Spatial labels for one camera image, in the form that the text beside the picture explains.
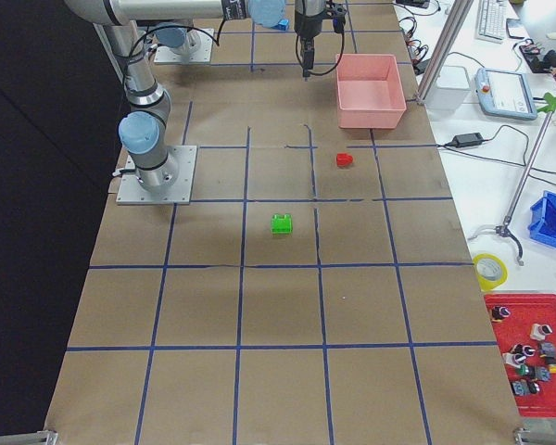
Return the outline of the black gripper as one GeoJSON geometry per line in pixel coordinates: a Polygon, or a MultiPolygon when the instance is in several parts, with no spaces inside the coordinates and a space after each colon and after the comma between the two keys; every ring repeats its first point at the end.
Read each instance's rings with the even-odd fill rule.
{"type": "MultiPolygon", "coordinates": [[[[316,37],[322,31],[325,14],[324,0],[296,0],[295,1],[295,32],[298,37],[316,37]]],[[[314,40],[299,39],[299,55],[303,78],[309,78],[309,70],[314,68],[315,46],[314,40]]]]}

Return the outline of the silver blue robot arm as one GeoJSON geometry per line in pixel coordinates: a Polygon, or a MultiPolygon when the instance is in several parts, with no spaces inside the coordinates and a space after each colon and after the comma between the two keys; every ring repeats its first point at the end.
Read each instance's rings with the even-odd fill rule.
{"type": "Polygon", "coordinates": [[[186,203],[191,197],[196,160],[195,146],[168,146],[164,142],[171,97],[152,73],[145,41],[152,34],[177,31],[174,50],[191,56],[202,40],[218,35],[199,30],[195,19],[251,19],[274,26],[284,17],[283,1],[68,1],[78,17],[103,33],[104,47],[121,72],[122,93],[130,114],[120,120],[118,135],[135,171],[123,175],[119,197],[129,204],[186,203]]]}

